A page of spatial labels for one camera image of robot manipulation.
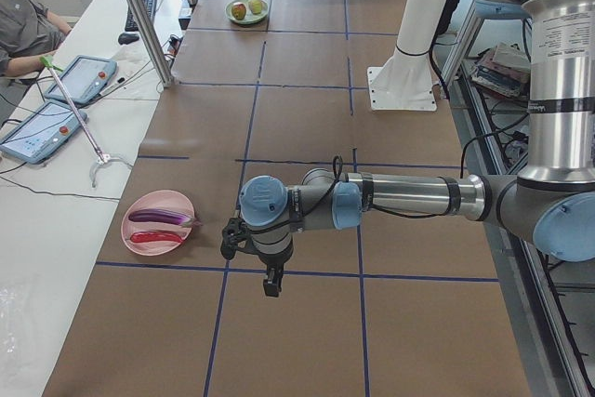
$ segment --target pen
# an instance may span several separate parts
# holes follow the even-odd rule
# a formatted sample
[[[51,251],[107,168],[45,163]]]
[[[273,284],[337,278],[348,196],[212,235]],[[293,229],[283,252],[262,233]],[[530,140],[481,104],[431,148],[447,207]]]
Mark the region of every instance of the pen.
[[[111,94],[116,88],[118,88],[123,82],[125,81],[125,78],[120,78],[118,79],[115,83],[113,83],[111,86],[107,87],[105,90],[103,90],[100,94],[102,97],[107,97],[109,94]]]

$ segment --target plastic bag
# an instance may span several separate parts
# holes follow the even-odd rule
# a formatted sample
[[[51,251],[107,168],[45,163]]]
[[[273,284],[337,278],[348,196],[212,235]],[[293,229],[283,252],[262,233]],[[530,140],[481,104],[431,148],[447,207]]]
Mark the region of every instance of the plastic bag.
[[[0,383],[15,384],[33,362],[30,322],[25,315],[32,283],[0,283]]]

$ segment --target green apple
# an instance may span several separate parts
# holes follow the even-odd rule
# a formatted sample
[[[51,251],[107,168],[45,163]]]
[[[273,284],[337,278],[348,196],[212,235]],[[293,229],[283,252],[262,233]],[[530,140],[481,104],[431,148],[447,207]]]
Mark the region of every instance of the green apple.
[[[242,2],[235,2],[231,6],[231,15],[236,20],[242,20],[243,18],[245,18],[245,13],[246,13],[246,9],[245,9],[244,3],[242,3]]]
[[[248,0],[248,7],[252,14],[260,14],[262,12],[262,0]]]

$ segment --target green plate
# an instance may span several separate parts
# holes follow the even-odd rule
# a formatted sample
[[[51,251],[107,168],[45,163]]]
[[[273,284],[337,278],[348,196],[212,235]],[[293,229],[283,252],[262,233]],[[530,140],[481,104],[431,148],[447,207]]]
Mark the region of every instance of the green plate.
[[[236,2],[242,2],[245,5],[246,12],[245,17],[242,20],[236,19],[231,14],[231,7]],[[225,14],[227,15],[227,19],[231,20],[233,23],[237,23],[238,25],[252,25],[253,23],[260,22],[269,15],[269,5],[262,0],[262,11],[260,14],[252,14],[252,11],[250,11],[250,8],[248,7],[248,0],[232,0],[225,7]]]

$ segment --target eggplant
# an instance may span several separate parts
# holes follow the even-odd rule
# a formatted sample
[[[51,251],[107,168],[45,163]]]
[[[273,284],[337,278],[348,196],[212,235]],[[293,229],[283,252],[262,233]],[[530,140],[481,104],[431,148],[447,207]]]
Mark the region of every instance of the eggplant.
[[[161,208],[146,208],[134,211],[128,215],[128,220],[132,222],[159,222],[178,225],[182,228],[198,227],[202,225],[201,221],[194,216],[188,216],[177,211]]]

